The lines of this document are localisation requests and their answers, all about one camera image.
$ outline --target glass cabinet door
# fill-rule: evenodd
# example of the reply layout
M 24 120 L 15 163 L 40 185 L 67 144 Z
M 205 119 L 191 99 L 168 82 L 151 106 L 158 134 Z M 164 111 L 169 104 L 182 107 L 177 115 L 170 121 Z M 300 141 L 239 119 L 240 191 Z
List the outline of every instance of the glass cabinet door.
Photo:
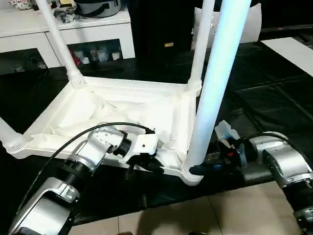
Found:
M 0 75 L 46 68 L 36 48 L 0 53 Z
M 119 39 L 68 45 L 76 65 L 98 64 L 123 59 Z

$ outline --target white cabinet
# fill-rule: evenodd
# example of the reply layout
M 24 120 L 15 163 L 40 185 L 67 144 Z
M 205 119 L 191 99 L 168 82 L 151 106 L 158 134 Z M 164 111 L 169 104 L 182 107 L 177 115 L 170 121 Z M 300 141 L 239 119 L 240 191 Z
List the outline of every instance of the white cabinet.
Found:
M 0 38 L 0 74 L 10 73 L 10 70 L 14 72 L 14 66 L 20 66 L 24 70 L 37 69 L 35 63 L 39 61 L 44 62 L 48 68 L 60 66 L 44 33 Z
M 14 72 L 15 67 L 35 70 L 36 63 L 44 63 L 48 68 L 64 65 L 40 12 L 1 8 L 0 22 L 0 74 Z M 107 47 L 108 54 L 118 52 L 124 59 L 135 57 L 131 18 L 126 7 L 111 17 L 79 19 L 68 24 L 57 21 L 57 24 L 71 50 L 83 48 L 85 54 L 90 54 L 86 48 Z
M 117 44 L 114 43 L 115 47 L 120 47 L 122 56 L 124 59 L 135 57 L 134 53 L 134 44 L 132 37 L 132 28 L 130 23 L 122 24 L 110 24 L 102 25 L 95 27 L 85 27 L 85 28 L 74 28 L 61 30 L 61 35 L 69 48 L 79 48 L 85 43 L 94 43 L 95 46 L 102 44 L 110 44 L 110 41 L 117 41 Z M 62 57 L 60 56 L 59 51 L 57 50 L 55 43 L 49 32 L 46 33 L 47 38 L 51 42 L 51 45 L 61 63 L 64 65 Z

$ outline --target floor tile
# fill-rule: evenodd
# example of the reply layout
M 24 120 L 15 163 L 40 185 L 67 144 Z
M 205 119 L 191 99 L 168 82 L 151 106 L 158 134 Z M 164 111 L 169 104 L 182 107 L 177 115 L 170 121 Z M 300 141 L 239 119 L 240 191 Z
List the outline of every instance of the floor tile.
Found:
M 119 231 L 134 235 L 222 235 L 207 197 L 119 216 Z
M 117 217 L 74 226 L 69 232 L 69 235 L 117 235 L 117 234 L 118 234 Z
M 293 211 L 275 182 L 209 196 L 223 235 L 299 235 Z

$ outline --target black mat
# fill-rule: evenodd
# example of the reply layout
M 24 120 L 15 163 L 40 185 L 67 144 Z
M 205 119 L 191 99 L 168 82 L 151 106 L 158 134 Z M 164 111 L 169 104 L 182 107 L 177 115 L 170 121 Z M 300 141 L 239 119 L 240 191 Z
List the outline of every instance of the black mat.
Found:
M 97 68 L 88 65 L 81 70 L 88 76 L 186 83 L 192 58 L 191 52 L 162 62 L 137 64 L 135 59 L 127 59 Z M 0 117 L 23 133 L 66 83 L 64 68 L 1 76 Z M 312 159 L 312 87 L 311 76 L 265 45 L 241 45 L 217 121 L 225 119 L 241 136 L 281 132 Z M 20 200 L 45 161 L 39 156 L 16 160 L 0 149 L 0 208 L 5 215 L 0 234 L 5 234 Z M 76 224 L 243 186 L 236 177 L 205 178 L 199 186 L 188 187 L 177 177 L 149 172 L 136 172 L 126 181 L 125 173 L 121 168 L 100 167 L 81 201 Z M 262 166 L 248 169 L 247 174 L 251 179 L 248 185 L 270 180 Z

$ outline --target black cable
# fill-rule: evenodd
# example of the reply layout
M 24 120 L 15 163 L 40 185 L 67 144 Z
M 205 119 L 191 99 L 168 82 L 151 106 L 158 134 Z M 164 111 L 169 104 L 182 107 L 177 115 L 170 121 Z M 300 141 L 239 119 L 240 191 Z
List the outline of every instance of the black cable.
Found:
M 146 131 L 146 134 L 154 134 L 155 132 L 151 129 L 149 129 L 148 127 L 139 125 L 139 124 L 135 124 L 135 123 L 130 123 L 130 122 L 108 122 L 108 123 L 104 123 L 104 124 L 100 124 L 94 127 L 91 127 L 79 134 L 77 134 L 76 136 L 74 136 L 73 138 L 71 138 L 69 141 L 67 141 L 65 144 L 63 144 L 57 151 L 55 151 L 54 154 L 51 155 L 51 157 L 49 158 L 49 160 L 45 163 L 45 165 L 43 166 L 43 168 L 38 172 L 36 178 L 34 179 L 33 183 L 31 184 L 31 186 L 29 187 L 28 191 L 26 192 L 23 200 L 21 201 L 19 208 L 16 212 L 16 215 L 20 212 L 22 206 L 24 205 L 30 191 L 33 189 L 35 183 L 37 182 L 37 180 L 39 179 L 39 177 L 41 176 L 42 172 L 47 168 L 47 166 L 51 163 L 52 159 L 54 159 L 63 149 L 65 149 L 67 146 L 69 146 L 71 143 L 73 143 L 75 140 L 77 140 L 79 137 L 83 136 L 84 134 L 93 131 L 95 129 L 101 128 L 101 127 L 105 127 L 105 126 L 118 126 L 118 125 L 126 125 L 126 126 L 134 126 L 134 127 L 138 127 L 141 129 L 144 129 Z
M 308 163 L 308 165 L 313 169 L 313 164 L 311 162 L 311 160 L 307 157 L 307 155 L 301 151 L 299 148 L 297 148 L 290 140 L 288 140 L 287 138 L 284 138 L 278 134 L 275 134 L 275 133 L 258 133 L 258 134 L 254 134 L 254 135 L 251 135 L 251 136 L 248 136 L 248 137 L 244 137 L 244 138 L 241 138 L 238 140 L 237 143 L 241 143 L 243 140 L 250 140 L 250 139 L 253 139 L 253 138 L 256 138 L 256 137 L 260 137 L 260 136 L 271 136 L 271 137 L 276 137 L 284 142 L 286 142 L 287 144 L 289 144 L 294 150 L 298 151 L 302 157 L 305 159 L 305 161 Z

